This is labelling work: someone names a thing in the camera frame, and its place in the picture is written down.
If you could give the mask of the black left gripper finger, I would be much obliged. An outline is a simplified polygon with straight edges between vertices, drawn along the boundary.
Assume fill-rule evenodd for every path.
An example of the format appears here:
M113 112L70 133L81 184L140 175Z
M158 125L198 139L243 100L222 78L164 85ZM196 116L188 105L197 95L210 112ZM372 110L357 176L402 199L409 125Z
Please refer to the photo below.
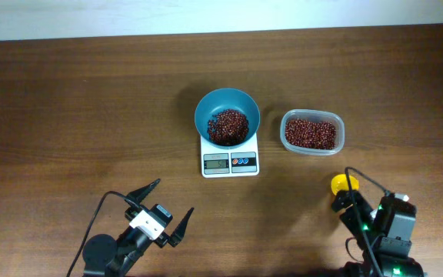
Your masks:
M142 201L155 189L155 187L160 183L161 179L156 179L150 184L129 192L125 196L125 201L131 207L139 207Z
M175 228L174 232L170 235L170 238L168 240L168 244L171 247L176 247L179 245L182 241L182 239L185 237L185 232L188 227L188 221L190 217L192 216L192 213L194 212L195 208L191 207L184 218L179 222L177 227Z

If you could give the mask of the yellow plastic scoop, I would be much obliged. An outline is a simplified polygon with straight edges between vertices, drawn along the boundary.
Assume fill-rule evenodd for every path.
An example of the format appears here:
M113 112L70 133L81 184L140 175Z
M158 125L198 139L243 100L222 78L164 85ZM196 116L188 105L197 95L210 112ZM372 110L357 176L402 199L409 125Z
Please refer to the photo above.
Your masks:
M351 182L352 190L359 190L359 181L353 177L349 176L349 180ZM348 191L348 179L346 174L339 174L332 178L331 180L331 191L334 195L337 195L340 191Z

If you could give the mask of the clear plastic container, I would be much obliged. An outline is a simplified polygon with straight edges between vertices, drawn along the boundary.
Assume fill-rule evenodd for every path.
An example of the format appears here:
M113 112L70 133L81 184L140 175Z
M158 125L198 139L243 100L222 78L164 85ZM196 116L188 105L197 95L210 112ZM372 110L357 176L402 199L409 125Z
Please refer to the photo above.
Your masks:
M293 109L281 120L280 139L290 152L334 155L345 144L345 124L332 112Z

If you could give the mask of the blue bowl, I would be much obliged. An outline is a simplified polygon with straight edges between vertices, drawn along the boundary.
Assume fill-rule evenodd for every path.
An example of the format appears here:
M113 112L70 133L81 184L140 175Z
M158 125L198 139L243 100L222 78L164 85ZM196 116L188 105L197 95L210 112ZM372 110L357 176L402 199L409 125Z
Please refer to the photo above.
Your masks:
M239 147L252 139L260 119L255 100L236 88L209 92L195 109L195 127L201 138L223 149Z

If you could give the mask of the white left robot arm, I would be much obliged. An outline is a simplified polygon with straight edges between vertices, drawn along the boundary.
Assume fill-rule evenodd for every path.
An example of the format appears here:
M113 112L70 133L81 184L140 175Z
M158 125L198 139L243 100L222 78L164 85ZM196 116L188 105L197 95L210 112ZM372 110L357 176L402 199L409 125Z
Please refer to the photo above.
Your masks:
M73 261L75 264L78 258L83 258L84 276L125 276L151 245L163 248L166 245L175 247L180 244L194 209L187 211L174 232L169 235L165 229L171 223L173 215L159 204L153 205L150 209L142 204L160 181L156 179L127 195L109 191L102 196ZM106 234L90 238L88 234L92 224L108 195L116 195L129 205L125 211L128 227L117 239Z

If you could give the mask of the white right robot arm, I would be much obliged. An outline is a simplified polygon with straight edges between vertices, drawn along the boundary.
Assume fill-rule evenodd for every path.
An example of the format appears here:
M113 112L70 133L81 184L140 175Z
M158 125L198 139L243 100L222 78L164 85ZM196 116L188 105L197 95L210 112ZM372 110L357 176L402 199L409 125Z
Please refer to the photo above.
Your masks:
M341 190L331 204L362 250L361 262L347 262L340 276L425 277L409 256L417 209L401 194L390 193L373 209L356 191Z

